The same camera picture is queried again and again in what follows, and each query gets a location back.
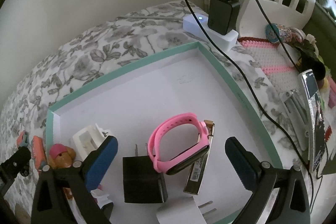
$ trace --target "blue gripper pad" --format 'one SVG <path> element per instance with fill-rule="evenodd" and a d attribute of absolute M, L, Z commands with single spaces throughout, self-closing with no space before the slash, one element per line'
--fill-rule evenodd
<path fill-rule="evenodd" d="M 97 150 L 92 151 L 86 157 L 83 162 L 82 172 L 86 189 L 89 192 L 97 189 L 117 152 L 117 139 L 113 136 L 108 136 Z"/>
<path fill-rule="evenodd" d="M 261 176 L 260 162 L 235 137 L 225 142 L 225 153 L 246 190 L 254 192 Z"/>

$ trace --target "smartwatch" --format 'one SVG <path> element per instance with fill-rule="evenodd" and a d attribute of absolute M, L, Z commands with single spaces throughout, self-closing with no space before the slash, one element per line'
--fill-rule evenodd
<path fill-rule="evenodd" d="M 160 161 L 160 141 L 162 137 L 172 128 L 182 124 L 196 126 L 199 132 L 199 142 L 169 161 Z M 194 113 L 183 113 L 166 120 L 154 130 L 147 145 L 148 155 L 153 162 L 154 169 L 167 175 L 175 175 L 180 172 L 208 152 L 210 149 L 208 135 L 209 131 L 206 124 L 197 120 Z"/>

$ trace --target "orange toy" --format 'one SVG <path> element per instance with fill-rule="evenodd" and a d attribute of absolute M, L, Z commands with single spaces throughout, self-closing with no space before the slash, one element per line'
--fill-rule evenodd
<path fill-rule="evenodd" d="M 34 136 L 31 141 L 31 156 L 34 159 L 35 168 L 40 173 L 43 166 L 47 165 L 42 138 Z"/>
<path fill-rule="evenodd" d="M 29 143 L 29 133 L 26 130 L 22 130 L 19 137 L 16 139 L 16 147 L 25 146 Z"/>
<path fill-rule="evenodd" d="M 76 152 L 60 143 L 54 144 L 49 150 L 48 163 L 53 169 L 71 167 Z"/>

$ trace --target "pink watch band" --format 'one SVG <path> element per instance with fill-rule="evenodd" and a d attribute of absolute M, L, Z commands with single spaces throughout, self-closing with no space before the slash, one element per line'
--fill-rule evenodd
<path fill-rule="evenodd" d="M 185 151 L 184 153 L 178 155 L 169 161 L 160 161 L 160 141 L 162 137 L 172 128 L 180 126 L 182 124 L 193 124 L 198 129 L 199 135 L 201 137 L 200 141 Z M 209 131 L 204 122 L 197 120 L 197 116 L 194 113 L 183 113 L 173 116 L 160 124 L 152 133 L 148 141 L 148 155 L 153 162 L 154 169 L 157 172 L 166 173 L 173 166 L 177 165 L 186 158 L 192 156 L 194 153 L 199 151 L 202 147 L 209 145 L 208 140 Z"/>

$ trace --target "phone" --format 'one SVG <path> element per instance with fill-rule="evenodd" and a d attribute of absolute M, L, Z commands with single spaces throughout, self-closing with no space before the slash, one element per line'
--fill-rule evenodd
<path fill-rule="evenodd" d="M 314 172 L 320 165 L 325 151 L 322 101 L 314 73 L 311 69 L 300 73 L 298 78 L 307 112 L 309 171 Z"/>

